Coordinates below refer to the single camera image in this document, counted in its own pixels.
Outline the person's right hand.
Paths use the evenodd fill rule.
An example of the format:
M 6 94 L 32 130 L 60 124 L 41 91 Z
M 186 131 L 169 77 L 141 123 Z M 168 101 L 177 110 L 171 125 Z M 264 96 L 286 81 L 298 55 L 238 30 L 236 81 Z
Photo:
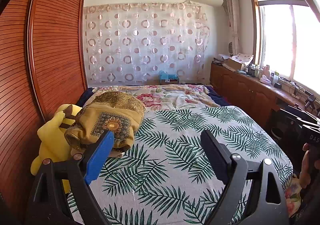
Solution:
M 303 151 L 305 152 L 305 154 L 302 160 L 302 167 L 299 175 L 299 184 L 304 189 L 311 182 L 311 177 L 309 172 L 310 145 L 307 143 L 304 144 Z

